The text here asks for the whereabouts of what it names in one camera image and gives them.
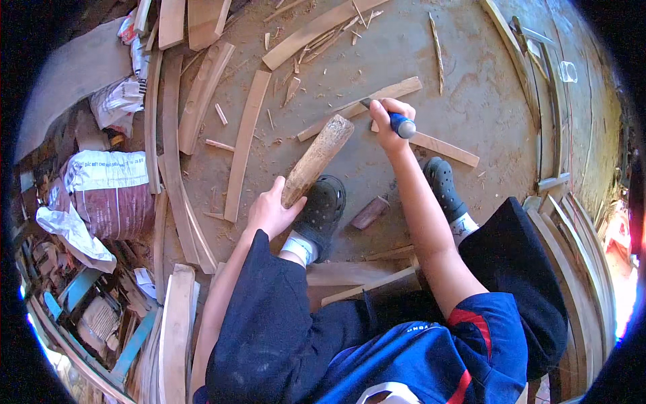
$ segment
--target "red stripe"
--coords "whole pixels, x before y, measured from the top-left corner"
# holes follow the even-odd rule
[[[468,370],[465,370],[462,373],[462,377],[460,377],[460,382],[457,384],[457,389],[446,404],[462,404],[464,402],[464,396],[466,395],[466,388],[469,387],[470,383],[471,375]]]
[[[448,317],[448,324],[451,327],[454,327],[459,323],[465,323],[465,322],[475,324],[475,326],[478,327],[478,330],[480,330],[480,334],[482,334],[483,336],[484,343],[486,345],[486,350],[489,355],[489,359],[491,359],[491,334],[489,332],[489,326],[484,320],[484,317],[479,314],[469,312],[467,310],[454,308],[453,311],[451,312],[451,315]]]

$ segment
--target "person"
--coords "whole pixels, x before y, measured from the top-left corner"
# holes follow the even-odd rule
[[[251,206],[209,290],[194,356],[193,371],[201,372],[194,375],[200,383],[191,383],[195,403],[513,403],[528,377],[558,363],[567,313],[518,202],[508,199],[479,228],[450,164],[434,157],[421,169],[408,141],[390,130],[387,111],[414,120],[415,109],[384,98],[372,101],[370,115],[431,293],[364,292],[311,314],[305,267],[329,257],[346,191],[322,175],[285,209],[279,176]],[[273,256],[269,241],[292,223]]]

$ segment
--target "white sock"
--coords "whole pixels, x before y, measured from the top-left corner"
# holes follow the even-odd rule
[[[317,245],[294,230],[291,231],[280,251],[289,251],[295,254],[301,261],[305,262],[305,265],[310,265],[318,258]]]
[[[453,233],[453,242],[455,246],[458,247],[462,240],[466,238],[469,234],[478,230],[480,226],[469,216],[468,213],[460,216],[455,219],[453,222],[448,224],[451,227],[451,233]]]

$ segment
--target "chisel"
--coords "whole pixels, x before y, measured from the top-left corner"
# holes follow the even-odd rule
[[[372,101],[370,98],[364,98],[359,102],[370,110],[370,101]],[[413,137],[417,130],[415,122],[396,112],[389,111],[388,115],[390,116],[390,128],[393,132],[397,133],[402,139],[410,139]]]

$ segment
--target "black croc shoe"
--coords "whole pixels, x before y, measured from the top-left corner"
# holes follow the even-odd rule
[[[337,177],[322,175],[306,196],[307,204],[292,228],[317,245],[318,259],[315,262],[323,262],[329,257],[332,234],[346,208],[346,188]]]
[[[431,186],[433,194],[442,207],[442,212],[449,223],[452,223],[467,211],[466,204],[455,191],[451,165],[439,157],[433,157],[425,165],[424,176]]]

